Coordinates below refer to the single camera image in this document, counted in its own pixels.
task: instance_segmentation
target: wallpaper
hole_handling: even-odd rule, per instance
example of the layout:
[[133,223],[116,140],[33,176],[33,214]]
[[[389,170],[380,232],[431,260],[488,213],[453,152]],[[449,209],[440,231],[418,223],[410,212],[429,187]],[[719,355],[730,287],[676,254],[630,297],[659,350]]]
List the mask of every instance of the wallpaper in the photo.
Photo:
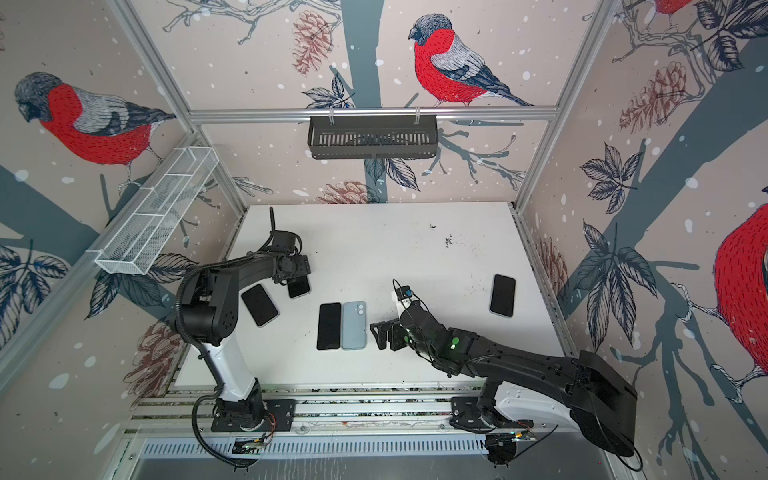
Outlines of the wallpaper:
[[578,348],[639,393],[651,479],[766,474],[766,25],[624,0],[525,209]]
[[[305,92],[330,89],[336,75],[346,92],[335,108],[553,105],[595,1],[134,4],[190,107],[226,109],[306,108]],[[446,53],[453,36],[457,50],[433,67],[428,56]],[[470,86],[451,96],[452,79]]]
[[[0,355],[183,137],[103,1],[0,5]],[[99,275],[0,394],[0,476],[96,478],[180,348],[177,281],[237,216],[209,181],[147,276]]]
[[252,205],[513,201],[545,121],[439,121],[427,160],[315,160],[306,125],[215,124],[203,130]]

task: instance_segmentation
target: phone screen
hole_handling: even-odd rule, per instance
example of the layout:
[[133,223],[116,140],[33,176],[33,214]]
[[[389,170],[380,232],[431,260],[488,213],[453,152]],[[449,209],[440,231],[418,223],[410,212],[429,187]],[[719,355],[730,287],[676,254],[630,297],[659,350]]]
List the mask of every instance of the phone screen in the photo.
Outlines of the phone screen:
[[277,307],[272,303],[270,296],[266,294],[266,290],[261,285],[256,285],[243,292],[240,297],[242,297],[243,303],[258,326],[264,326],[278,314]]
[[310,292],[310,279],[307,276],[300,276],[288,283],[288,296],[296,298],[306,295]]
[[332,350],[341,347],[341,303],[320,306],[317,321],[317,349]]
[[511,317],[515,311],[515,285],[517,281],[508,276],[493,277],[493,293],[491,294],[491,311],[498,315]]

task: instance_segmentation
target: wire mesh basket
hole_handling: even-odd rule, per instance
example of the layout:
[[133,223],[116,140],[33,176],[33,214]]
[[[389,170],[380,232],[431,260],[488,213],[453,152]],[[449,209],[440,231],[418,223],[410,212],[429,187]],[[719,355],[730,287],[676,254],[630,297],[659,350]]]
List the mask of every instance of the wire mesh basket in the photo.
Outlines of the wire mesh basket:
[[437,155],[437,116],[312,117],[307,144],[317,160],[432,158]]
[[186,147],[99,254],[108,273],[145,275],[219,163],[213,148]]

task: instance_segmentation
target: bird wing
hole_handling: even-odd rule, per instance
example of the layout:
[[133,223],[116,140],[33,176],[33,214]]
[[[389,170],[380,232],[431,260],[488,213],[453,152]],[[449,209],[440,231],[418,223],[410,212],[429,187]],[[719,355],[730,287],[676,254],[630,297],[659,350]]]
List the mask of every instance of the bird wing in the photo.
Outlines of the bird wing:
[[73,87],[83,105],[74,127],[89,135],[111,137],[176,116],[159,108],[147,108],[114,95],[92,94]]
[[451,48],[446,53],[433,55],[431,60],[440,73],[464,84],[472,84],[469,81],[485,67],[480,54],[464,45],[458,35],[453,36]]

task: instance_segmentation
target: red bird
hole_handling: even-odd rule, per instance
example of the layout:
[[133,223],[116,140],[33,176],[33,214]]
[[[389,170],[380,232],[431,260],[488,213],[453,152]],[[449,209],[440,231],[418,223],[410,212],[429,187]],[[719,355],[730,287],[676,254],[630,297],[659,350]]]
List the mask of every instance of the red bird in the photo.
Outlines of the red bird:
[[125,165],[128,180],[118,190],[138,185],[131,180],[131,162],[152,150],[149,139],[158,125],[176,118],[114,95],[81,90],[42,71],[24,77],[15,96],[24,119],[39,119],[73,154],[95,164]]
[[445,15],[422,16],[413,24],[408,38],[416,42],[416,77],[424,89],[437,98],[435,106],[444,101],[469,106],[469,102],[480,97],[502,97],[531,106],[515,97],[509,87],[491,73],[485,60],[464,45]]
[[712,365],[736,389],[737,396],[729,400],[741,403],[744,384],[768,376],[768,204],[723,240],[717,249],[714,276],[717,308],[698,306],[690,301],[685,286],[673,285],[683,290],[688,302],[684,322],[694,308],[719,318],[754,359],[754,368],[741,380],[733,379],[722,366]]

